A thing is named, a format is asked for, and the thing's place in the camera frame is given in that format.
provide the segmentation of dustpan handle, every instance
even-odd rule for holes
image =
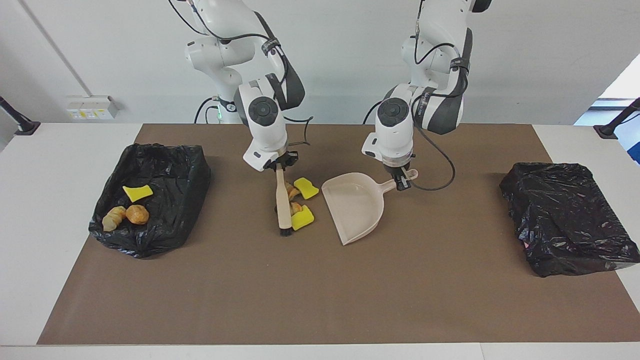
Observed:
[[[407,174],[409,174],[410,180],[415,180],[418,177],[418,170],[415,170],[413,168],[411,170],[408,170]],[[386,193],[396,188],[396,182],[393,179],[391,179],[387,182],[380,184],[379,186],[382,192]]]

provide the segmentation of black strap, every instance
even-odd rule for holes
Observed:
[[[258,18],[258,20],[262,24],[262,28],[264,28],[264,31],[266,31],[267,36],[269,37],[269,40],[262,45],[262,52],[265,55],[267,55],[274,47],[280,46],[280,42],[278,41],[275,34],[269,27],[269,24],[267,24],[267,21],[264,20],[262,15],[259,12],[253,12],[253,13]]]
[[[469,59],[468,58],[455,58],[453,60],[451,60],[451,66],[450,68],[452,70],[458,70],[459,68],[463,68],[467,70],[467,73],[469,72]]]
[[[427,110],[427,105],[429,104],[429,100],[431,99],[431,94],[436,91],[435,88],[426,87],[420,94],[420,100],[418,101],[418,110],[415,112],[415,117],[413,121],[422,127],[422,123],[424,122],[424,113]]]
[[[278,101],[279,107],[283,109],[284,105],[287,104],[287,99],[285,99],[284,97],[284,91],[282,91],[280,80],[278,80],[278,78],[276,77],[276,74],[274,73],[270,73],[265,76],[267,80],[269,80],[269,84],[273,88],[273,92],[276,95],[276,100]]]

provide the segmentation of dustpan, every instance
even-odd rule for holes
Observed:
[[[411,180],[418,177],[415,169],[407,173]],[[378,184],[359,172],[340,175],[324,182],[324,200],[329,206],[343,245],[362,239],[378,226],[385,208],[383,194],[395,188],[394,180]]]

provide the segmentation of black cable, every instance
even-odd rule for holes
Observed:
[[[284,117],[284,119],[288,120],[288,121],[291,121],[291,122],[304,122],[305,123],[305,134],[304,134],[305,141],[292,142],[292,143],[289,144],[289,146],[296,146],[296,145],[302,145],[302,144],[311,146],[311,143],[307,141],[307,128],[308,128],[309,123],[311,122],[311,120],[314,119],[314,117],[309,117],[309,119],[307,119],[307,120],[295,120],[295,119],[290,119],[288,117]]]
[[[418,126],[418,124],[414,123],[413,125],[415,126],[416,129],[418,129],[418,132],[420,133],[420,135],[422,135],[422,137],[425,138],[425,140],[427,140],[440,154],[442,154],[442,156],[444,156],[445,159],[447,159],[447,161],[449,162],[449,165],[451,166],[451,178],[449,179],[449,181],[446,184],[444,184],[442,186],[439,186],[437,188],[423,188],[423,187],[417,185],[413,180],[409,180],[409,182],[411,182],[411,184],[416,189],[420,189],[420,190],[425,191],[425,192],[435,192],[435,191],[442,190],[442,189],[448,187],[456,179],[456,166],[453,164],[453,161],[451,160],[449,155],[447,155],[446,152],[444,152],[435,142],[433,142],[433,140],[430,139],[427,136],[427,134],[424,133],[424,131]]]
[[[424,3],[424,1],[425,0],[420,0],[420,5],[418,5],[418,17],[416,19],[416,23],[419,23],[420,21],[420,15],[422,15],[422,4]],[[433,51],[435,51],[440,47],[449,46],[449,47],[452,47],[453,49],[456,48],[455,45],[448,42],[444,42],[442,44],[438,44],[432,47],[431,50],[429,50],[420,60],[418,60],[418,42],[420,42],[420,31],[416,32],[415,34],[415,46],[413,47],[413,62],[415,62],[416,65],[420,65],[424,61],[424,59],[426,59]]]
[[[627,122],[630,122],[631,120],[633,120],[633,119],[637,118],[637,117],[638,117],[638,115],[640,115],[640,113],[636,114],[634,117],[630,117],[629,119],[627,119],[627,120],[625,120],[625,121],[621,122],[621,123],[620,123],[620,125],[622,125],[622,124],[626,124]]]
[[[200,107],[198,107],[198,111],[196,111],[196,116],[193,117],[193,123],[197,124],[198,123],[198,116],[200,116],[200,112],[202,111],[202,108],[204,108],[205,104],[209,101],[213,100],[212,98],[208,97],[205,101],[202,102],[202,104],[200,104]]]
[[[209,123],[209,110],[211,109],[218,109],[218,107],[216,105],[212,105],[210,107],[208,107],[205,111],[204,111],[204,121],[208,124]]]
[[[281,46],[278,46],[276,52],[280,55],[280,60],[282,60],[282,65],[284,66],[284,75],[282,75],[282,79],[280,80],[280,86],[282,86],[287,75],[289,75],[289,60],[287,60],[287,56],[284,54]]]
[[[449,46],[454,49],[456,48],[456,46],[450,42],[443,42],[442,44],[438,44],[432,47],[431,50],[427,51],[427,53],[420,60],[418,60],[418,37],[415,37],[415,48],[413,49],[413,60],[415,64],[420,65],[424,61],[424,59],[426,59],[429,55],[431,55],[432,52],[436,51],[436,49],[441,48],[443,46]]]
[[[469,87],[469,80],[467,79],[467,75],[464,72],[460,73],[460,76],[462,76],[462,80],[465,82],[465,84],[462,86],[462,89],[460,90],[459,93],[457,94],[431,94],[431,96],[433,97],[458,97],[458,96],[462,96],[462,94],[464,94],[467,91],[467,88]]]
[[[384,100],[380,100],[378,102],[376,102],[373,106],[371,106],[371,109],[369,109],[369,111],[367,111],[367,114],[364,115],[364,120],[362,121],[362,125],[366,125],[367,123],[367,119],[369,118],[369,115],[371,115],[371,112],[373,111],[373,109],[376,108],[376,106],[382,104]]]
[[[254,33],[250,33],[250,34],[243,34],[243,35],[238,35],[238,36],[234,36],[234,37],[230,37],[230,38],[224,38],[221,37],[219,35],[216,35],[213,31],[211,31],[211,29],[209,29],[209,27],[207,26],[207,23],[204,22],[204,19],[202,18],[202,16],[200,15],[200,12],[198,11],[198,9],[196,9],[195,5],[193,5],[191,7],[193,9],[193,12],[196,13],[196,16],[198,17],[198,19],[200,20],[200,22],[202,23],[202,25],[204,26],[204,28],[214,37],[217,38],[218,40],[222,40],[222,41],[233,41],[233,40],[238,40],[238,39],[242,39],[242,38],[250,38],[250,37],[259,37],[259,38],[263,38],[266,40],[271,40],[269,37],[267,37],[266,35],[263,34],[254,34]]]
[[[453,181],[456,179],[456,166],[454,165],[454,163],[451,160],[451,158],[447,155],[447,153],[444,152],[435,142],[433,142],[433,140],[430,139],[427,136],[427,134],[424,133],[422,128],[415,121],[416,113],[413,110],[413,106],[418,101],[418,99],[423,97],[425,94],[426,94],[426,91],[422,92],[422,94],[420,96],[418,96],[415,100],[413,100],[413,102],[411,104],[411,116],[412,116],[412,119],[413,119],[413,126],[415,126],[415,128],[418,129],[418,132],[420,133],[420,135],[422,135],[422,137],[425,140],[427,140],[427,142],[429,142],[431,144],[431,146],[433,146],[449,162],[449,165],[451,166],[451,178],[449,179],[449,181],[446,184],[444,184],[442,186],[439,186],[437,188],[423,188],[423,187],[417,185],[416,183],[414,183],[413,180],[410,180],[410,182],[416,189],[423,190],[423,191],[426,191],[426,192],[434,192],[434,191],[442,190],[442,189],[448,187],[449,185],[451,185],[451,183],[453,183]]]
[[[175,8],[175,5],[173,5],[173,1],[168,0],[169,4],[171,5],[171,7],[173,8],[173,10],[175,11],[175,13],[180,17],[180,19],[182,19],[182,21],[187,24],[187,26],[189,26],[189,29],[195,31],[196,33],[200,34],[200,35],[204,35],[207,36],[207,34],[205,33],[201,33],[198,30],[196,30],[193,26],[191,26],[191,24],[182,16],[182,14],[178,11],[178,9]]]

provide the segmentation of white wall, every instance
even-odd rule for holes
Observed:
[[[33,119],[68,121],[65,96],[83,91],[19,1],[91,92],[117,100],[118,122],[189,122],[215,92],[184,60],[197,35],[166,1],[2,0],[0,92]],[[414,29],[418,0],[245,2],[269,21],[307,89],[290,116],[357,123],[408,81],[399,49]],[[184,3],[177,6],[189,16]],[[638,12],[637,0],[495,0],[470,18],[465,121],[573,124],[640,53]],[[265,70],[240,69],[245,79]]]
[[[6,144],[13,138],[13,133],[18,127],[9,122],[10,118],[4,113],[0,114],[0,151],[4,149]]]

